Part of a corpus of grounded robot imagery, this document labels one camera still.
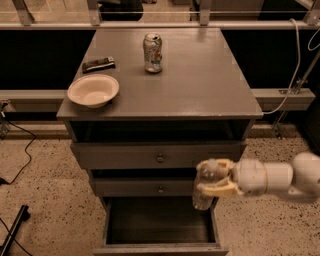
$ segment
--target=black cable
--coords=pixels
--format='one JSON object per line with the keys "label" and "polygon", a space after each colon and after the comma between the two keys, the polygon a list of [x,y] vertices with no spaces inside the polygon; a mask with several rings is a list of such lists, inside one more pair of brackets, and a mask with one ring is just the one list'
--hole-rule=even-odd
{"label": "black cable", "polygon": [[6,120],[10,125],[26,132],[26,133],[29,133],[31,136],[32,136],[32,139],[30,140],[30,142],[28,143],[28,145],[24,148],[24,152],[28,155],[29,157],[29,160],[28,162],[19,170],[19,172],[16,174],[16,176],[13,178],[13,180],[11,182],[8,182],[7,185],[11,185],[13,182],[15,182],[15,180],[18,178],[18,176],[20,175],[20,173],[24,170],[24,168],[26,168],[28,166],[28,164],[30,164],[31,160],[32,160],[32,156],[28,153],[27,149],[28,147],[31,145],[31,143],[36,139],[36,135],[34,135],[32,132],[18,126],[18,125],[15,125],[13,123],[11,123],[10,121]]}
{"label": "black cable", "polygon": [[[3,109],[6,107],[6,105],[7,105],[6,103],[4,103],[4,104],[2,105],[2,107],[1,107],[1,112],[2,112],[2,113],[3,113]],[[6,121],[8,124],[10,124],[10,125],[18,128],[18,129],[26,132],[26,133],[28,133],[28,134],[30,134],[30,135],[32,136],[31,141],[30,141],[30,142],[28,143],[28,145],[24,148],[24,152],[25,152],[25,153],[28,155],[28,157],[29,157],[28,162],[18,171],[18,173],[16,174],[16,176],[13,178],[13,180],[12,180],[11,182],[8,182],[8,181],[6,181],[5,179],[0,178],[0,185],[1,185],[1,184],[11,185],[13,182],[15,182],[15,180],[18,178],[18,176],[19,176],[20,173],[24,170],[24,168],[26,168],[26,167],[28,166],[28,164],[30,164],[30,162],[31,162],[31,160],[32,160],[32,156],[28,153],[27,149],[29,148],[29,146],[31,145],[31,143],[36,139],[36,135],[33,134],[32,132],[30,132],[30,131],[28,131],[28,130],[26,130],[26,129],[20,127],[20,126],[18,126],[18,125],[13,124],[12,122],[10,122],[10,121],[8,121],[8,120],[5,120],[5,121]]]}
{"label": "black cable", "polygon": [[[3,226],[6,228],[6,230],[8,231],[8,234],[12,237],[12,234],[8,228],[8,226],[6,225],[6,223],[4,223],[4,221],[0,218],[1,223],[3,224]],[[19,247],[28,255],[32,256],[31,253],[29,253],[15,238],[13,238],[13,241],[16,242],[17,245],[19,245]]]}

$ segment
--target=speckled floor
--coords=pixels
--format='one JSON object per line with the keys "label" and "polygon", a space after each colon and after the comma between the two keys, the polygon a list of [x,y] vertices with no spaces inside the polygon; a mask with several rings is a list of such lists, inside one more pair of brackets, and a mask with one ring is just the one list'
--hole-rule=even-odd
{"label": "speckled floor", "polygon": [[[11,226],[22,204],[31,218],[17,240],[33,255],[92,255],[103,244],[105,211],[69,149],[63,125],[33,126],[37,139],[29,148],[32,161],[16,182],[0,186],[0,217]],[[243,157],[262,161],[290,161],[308,151],[295,126],[282,127],[283,140],[267,125],[255,125]],[[0,141],[0,176],[12,180],[28,160],[29,137],[13,129]],[[220,199],[216,207],[221,245],[228,256],[320,255],[320,201],[296,204],[274,196]],[[6,231],[0,225],[0,243]],[[26,255],[13,244],[10,255]]]}

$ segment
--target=drawer knob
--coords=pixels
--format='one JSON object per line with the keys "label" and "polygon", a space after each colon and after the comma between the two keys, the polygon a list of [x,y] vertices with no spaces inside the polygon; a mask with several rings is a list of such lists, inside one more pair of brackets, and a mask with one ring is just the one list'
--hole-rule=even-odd
{"label": "drawer knob", "polygon": [[162,194],[162,193],[164,192],[164,188],[163,188],[162,186],[159,186],[159,187],[158,187],[158,192],[159,192],[160,194]]}
{"label": "drawer knob", "polygon": [[157,162],[158,162],[158,163],[163,163],[164,160],[165,160],[165,158],[164,158],[164,156],[163,156],[162,154],[158,154],[158,155],[156,156],[156,159],[157,159]]}

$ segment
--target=cable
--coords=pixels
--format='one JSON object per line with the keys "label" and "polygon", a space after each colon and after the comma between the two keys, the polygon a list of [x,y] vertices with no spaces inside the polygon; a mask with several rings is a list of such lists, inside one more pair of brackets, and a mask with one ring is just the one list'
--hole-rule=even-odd
{"label": "cable", "polygon": [[[5,104],[2,106],[1,112],[3,111],[3,109],[4,109],[5,106],[6,106]],[[28,131],[28,130],[26,130],[26,129],[18,126],[18,125],[15,125],[15,124],[13,124],[12,122],[10,122],[10,121],[8,121],[8,120],[6,120],[6,122],[8,122],[8,124],[10,124],[10,125],[18,128],[18,129],[26,132],[26,133],[29,133],[29,134],[32,136],[32,139],[31,139],[30,142],[27,144],[27,146],[24,148],[24,152],[28,155],[28,158],[29,158],[29,159],[28,159],[28,162],[27,162],[24,166],[22,166],[22,168],[18,171],[18,173],[16,174],[16,176],[13,178],[13,180],[12,180],[11,182],[8,182],[8,181],[6,181],[5,179],[0,178],[0,185],[1,185],[1,184],[11,185],[13,182],[15,182],[15,180],[18,178],[18,176],[19,176],[20,173],[24,170],[24,168],[26,168],[26,167],[28,166],[28,164],[30,164],[30,162],[31,162],[31,160],[32,160],[32,156],[28,153],[27,149],[29,148],[29,146],[31,145],[31,143],[36,139],[36,135],[34,135],[32,132],[30,132],[30,131]]]}
{"label": "cable", "polygon": [[[0,221],[2,222],[3,226],[6,228],[6,230],[8,231],[8,234],[12,237],[12,234],[8,228],[8,226],[6,225],[6,223],[4,223],[4,221],[0,218]],[[29,253],[15,238],[13,238],[13,241],[16,242],[17,245],[19,245],[19,247],[29,256],[32,256],[31,253]]]}
{"label": "cable", "polygon": [[296,77],[296,75],[297,75],[297,73],[298,73],[299,67],[300,67],[301,52],[300,52],[299,28],[298,28],[297,22],[296,22],[294,19],[290,19],[290,22],[292,22],[292,23],[294,24],[295,28],[296,28],[298,63],[297,63],[296,69],[295,69],[295,71],[294,71],[294,73],[293,73],[293,76],[292,76],[292,78],[291,78],[291,82],[290,82],[290,84],[289,84],[288,91],[287,91],[284,99],[282,100],[282,102],[279,104],[279,106],[278,106],[276,109],[274,109],[274,110],[272,110],[272,111],[270,111],[270,112],[263,112],[264,115],[273,114],[273,113],[277,112],[277,111],[283,106],[283,104],[286,102],[286,100],[287,100],[287,98],[288,98],[288,96],[289,96],[289,94],[290,94],[290,90],[291,90],[291,88],[292,88],[293,81],[294,81],[294,79],[295,79],[295,77]]}
{"label": "cable", "polygon": [[320,43],[319,43],[316,47],[310,48],[311,42],[312,42],[313,38],[318,34],[319,30],[320,30],[320,28],[313,34],[313,36],[312,36],[312,37],[310,38],[310,40],[309,40],[308,50],[309,50],[310,52],[312,52],[312,51],[314,51],[315,49],[317,49],[317,48],[320,47]]}

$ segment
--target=soda can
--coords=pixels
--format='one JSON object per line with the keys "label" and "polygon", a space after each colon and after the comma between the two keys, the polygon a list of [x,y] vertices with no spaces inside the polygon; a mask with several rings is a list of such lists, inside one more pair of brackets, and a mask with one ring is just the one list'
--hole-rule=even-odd
{"label": "soda can", "polygon": [[158,73],[161,68],[162,39],[157,33],[146,34],[143,40],[144,67],[148,72]]}

